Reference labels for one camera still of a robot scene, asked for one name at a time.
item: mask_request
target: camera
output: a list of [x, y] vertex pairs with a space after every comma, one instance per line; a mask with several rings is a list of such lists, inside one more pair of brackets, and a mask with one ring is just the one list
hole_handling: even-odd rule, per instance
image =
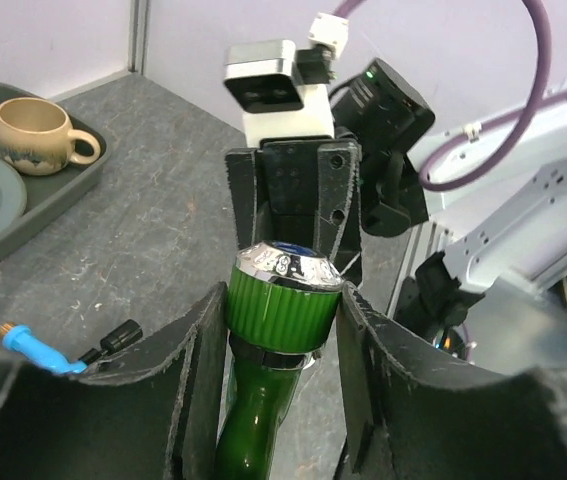
[[303, 108], [303, 78], [296, 64], [296, 45], [291, 40], [232, 46], [224, 84], [247, 113]]

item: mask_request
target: gray tray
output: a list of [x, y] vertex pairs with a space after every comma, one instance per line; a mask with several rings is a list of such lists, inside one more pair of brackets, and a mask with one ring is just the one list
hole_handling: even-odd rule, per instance
[[[0, 104], [15, 97], [34, 97], [31, 93], [0, 83]], [[23, 215], [0, 233], [0, 261], [19, 249], [34, 235], [69, 209], [94, 185], [103, 173], [103, 166], [111, 152], [102, 134], [70, 114], [72, 125], [94, 135], [101, 144], [101, 158], [92, 165], [81, 168], [68, 165], [62, 171], [46, 177], [23, 176], [27, 189], [27, 206]], [[77, 151], [81, 152], [81, 142]]]

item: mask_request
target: blue connector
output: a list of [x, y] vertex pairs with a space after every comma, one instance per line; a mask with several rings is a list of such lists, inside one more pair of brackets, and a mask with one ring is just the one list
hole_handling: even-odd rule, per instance
[[25, 325], [6, 323], [0, 333], [5, 348], [22, 353], [32, 363], [52, 373], [81, 373], [87, 368], [84, 362], [68, 362], [62, 353], [37, 339]]

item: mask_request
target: mug handle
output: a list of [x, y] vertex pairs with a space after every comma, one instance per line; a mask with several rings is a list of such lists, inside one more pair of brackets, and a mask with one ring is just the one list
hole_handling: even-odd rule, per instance
[[91, 163], [96, 162], [101, 156], [101, 144], [94, 135], [84, 132], [83, 130], [72, 129], [67, 132], [67, 136], [70, 138], [70, 140], [81, 140], [87, 143], [90, 147], [92, 147], [92, 150], [94, 152], [89, 157], [76, 152], [72, 152], [72, 155], [70, 155], [70, 163], [73, 163], [75, 165], [90, 165]]

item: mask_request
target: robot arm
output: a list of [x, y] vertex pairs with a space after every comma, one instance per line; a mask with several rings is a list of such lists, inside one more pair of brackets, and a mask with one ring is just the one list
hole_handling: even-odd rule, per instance
[[[419, 169], [429, 155], [451, 144], [432, 177], [436, 182], [458, 177], [494, 151], [517, 110], [466, 127], [461, 135], [468, 136], [460, 142], [454, 140], [459, 130], [425, 138], [410, 151], [410, 160]], [[475, 134], [477, 127], [489, 123], [498, 127]], [[545, 273], [546, 285], [567, 273], [567, 81], [548, 96], [545, 107], [500, 165], [466, 187], [442, 194], [425, 192], [428, 210], [435, 213], [489, 184], [525, 172], [533, 177], [512, 198], [419, 267], [412, 284], [416, 287], [413, 300], [395, 312], [400, 323], [431, 339], [440, 328], [460, 324], [467, 310], [507, 270], [531, 261], [534, 274]]]
[[359, 284], [361, 149], [335, 126], [327, 91], [347, 28], [319, 13], [309, 48], [278, 40], [230, 49], [225, 86], [243, 109], [247, 148], [230, 150], [225, 163], [239, 248], [302, 245]]

